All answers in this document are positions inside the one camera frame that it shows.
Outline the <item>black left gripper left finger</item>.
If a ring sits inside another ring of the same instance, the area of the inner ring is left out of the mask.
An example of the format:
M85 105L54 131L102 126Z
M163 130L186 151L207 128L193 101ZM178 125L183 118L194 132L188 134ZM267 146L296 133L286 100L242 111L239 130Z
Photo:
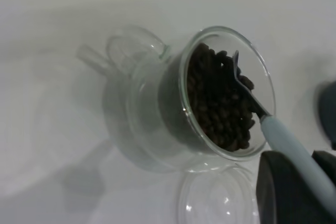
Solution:
M335 223L292 162L283 154L261 154L256 184L260 223Z

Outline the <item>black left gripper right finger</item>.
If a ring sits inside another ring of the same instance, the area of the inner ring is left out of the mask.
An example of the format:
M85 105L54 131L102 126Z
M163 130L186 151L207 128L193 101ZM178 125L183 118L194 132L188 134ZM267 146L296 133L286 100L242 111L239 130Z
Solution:
M335 156L326 151L314 151L312 158L322 168L325 174L336 183L336 160Z

